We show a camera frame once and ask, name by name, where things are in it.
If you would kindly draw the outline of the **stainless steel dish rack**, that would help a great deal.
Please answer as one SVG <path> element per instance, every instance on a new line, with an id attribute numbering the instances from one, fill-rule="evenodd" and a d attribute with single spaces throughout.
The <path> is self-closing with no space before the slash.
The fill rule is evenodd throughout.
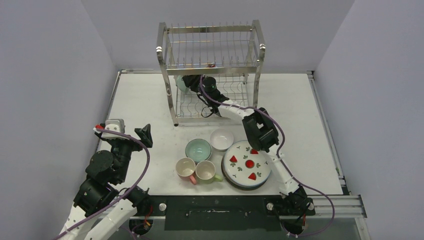
<path id="1" fill-rule="evenodd" d="M 158 26 L 156 56 L 165 84 L 174 126 L 210 119 L 197 95 L 177 88 L 176 76 L 207 75 L 218 90 L 240 105 L 258 105 L 259 82 L 266 54 L 259 20 L 247 23 L 211 23 Z"/>

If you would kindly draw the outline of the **celadon bowl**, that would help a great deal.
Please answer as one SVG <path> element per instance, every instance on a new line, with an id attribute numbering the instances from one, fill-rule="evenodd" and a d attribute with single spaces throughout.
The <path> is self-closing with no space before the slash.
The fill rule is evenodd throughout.
<path id="1" fill-rule="evenodd" d="M 189 89 L 187 88 L 182 75 L 177 75 L 175 78 L 176 87 L 182 92 L 183 95 L 187 94 Z"/>
<path id="2" fill-rule="evenodd" d="M 212 155 L 212 146 L 208 141 L 201 138 L 191 140 L 185 147 L 185 155 L 196 164 L 207 161 Z"/>

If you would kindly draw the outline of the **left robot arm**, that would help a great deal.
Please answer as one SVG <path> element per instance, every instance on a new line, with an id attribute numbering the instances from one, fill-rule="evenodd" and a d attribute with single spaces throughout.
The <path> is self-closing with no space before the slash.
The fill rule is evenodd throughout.
<path id="1" fill-rule="evenodd" d="M 148 191 L 138 186 L 149 167 L 149 158 L 132 186 L 123 192 L 115 189 L 126 180 L 133 152 L 145 151 L 150 157 L 151 125 L 134 129 L 139 138 L 125 134 L 122 119 L 107 120 L 93 130 L 111 149 L 97 151 L 90 158 L 86 179 L 74 197 L 57 240 L 107 240 L 129 218 L 135 215 L 148 218 L 153 213 Z"/>

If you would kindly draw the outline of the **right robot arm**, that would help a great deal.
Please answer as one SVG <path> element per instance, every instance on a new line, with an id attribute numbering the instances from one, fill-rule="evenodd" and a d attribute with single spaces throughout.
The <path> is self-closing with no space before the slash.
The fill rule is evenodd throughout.
<path id="1" fill-rule="evenodd" d="M 313 202 L 305 192 L 305 185 L 294 177 L 280 153 L 285 142 L 282 128 L 265 108 L 239 105 L 225 96 L 218 90 L 214 77 L 184 75 L 180 81 L 186 89 L 196 93 L 212 114 L 241 121 L 250 146 L 267 154 L 271 171 L 280 181 L 279 193 L 284 196 L 282 207 L 286 213 L 298 216 L 296 220 L 284 221 L 282 226 L 288 235 L 299 237 L 306 227 L 306 213 L 312 209 Z"/>

